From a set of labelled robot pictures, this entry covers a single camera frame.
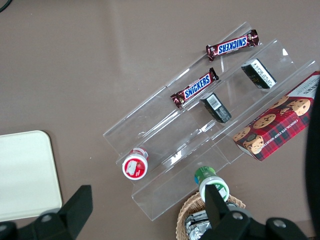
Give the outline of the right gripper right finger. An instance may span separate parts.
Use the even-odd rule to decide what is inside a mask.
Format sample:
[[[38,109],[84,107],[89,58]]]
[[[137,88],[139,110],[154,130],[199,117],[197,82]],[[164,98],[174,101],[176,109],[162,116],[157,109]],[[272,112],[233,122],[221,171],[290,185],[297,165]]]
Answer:
[[[211,228],[205,240],[246,240],[251,220],[239,207],[228,208],[214,185],[205,186],[205,210]]]

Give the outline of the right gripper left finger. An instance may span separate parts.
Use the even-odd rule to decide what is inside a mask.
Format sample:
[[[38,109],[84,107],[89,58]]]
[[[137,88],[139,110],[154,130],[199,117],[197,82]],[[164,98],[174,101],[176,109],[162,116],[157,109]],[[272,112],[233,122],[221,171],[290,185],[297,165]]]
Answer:
[[[75,240],[93,211],[92,187],[82,185],[58,212],[46,213],[33,224],[37,240]]]

